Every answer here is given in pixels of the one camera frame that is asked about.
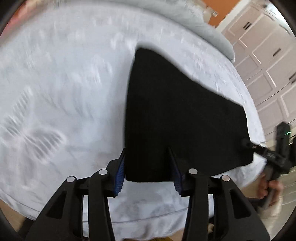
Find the right hand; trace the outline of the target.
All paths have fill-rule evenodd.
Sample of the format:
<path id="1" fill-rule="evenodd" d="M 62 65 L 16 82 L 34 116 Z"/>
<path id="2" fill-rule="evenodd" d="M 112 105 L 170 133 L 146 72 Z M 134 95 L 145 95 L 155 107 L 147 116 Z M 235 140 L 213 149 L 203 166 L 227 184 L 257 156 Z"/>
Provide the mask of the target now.
<path id="1" fill-rule="evenodd" d="M 267 181 L 265 174 L 261 173 L 259 177 L 257 197 L 259 199 L 263 199 L 264 197 L 266 197 L 268 195 L 268 189 L 273 191 L 273 195 L 271 196 L 271 201 L 269 203 L 269 206 L 273 206 L 280 199 L 283 191 L 283 184 L 278 180 Z"/>

